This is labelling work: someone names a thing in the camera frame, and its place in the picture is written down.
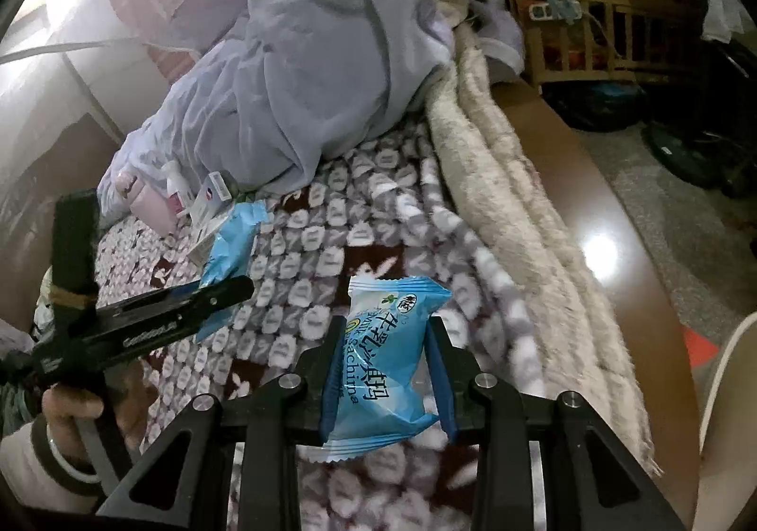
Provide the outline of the person's left hand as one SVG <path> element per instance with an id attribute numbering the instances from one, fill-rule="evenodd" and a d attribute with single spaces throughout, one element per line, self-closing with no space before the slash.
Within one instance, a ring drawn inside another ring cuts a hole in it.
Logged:
<path id="1" fill-rule="evenodd" d="M 140 362 L 132 362 L 122 376 L 119 390 L 123 392 L 123 398 L 115 406 L 115 420 L 124 444 L 128 449 L 136 450 L 144 439 L 149 408 L 157 400 L 158 391 L 144 379 Z M 88 391 L 55 385 L 42 395 L 42 415 L 50 428 L 50 435 L 60 454 L 71 463 L 88 463 L 76 419 L 96 419 L 103 410 L 103 402 Z"/>

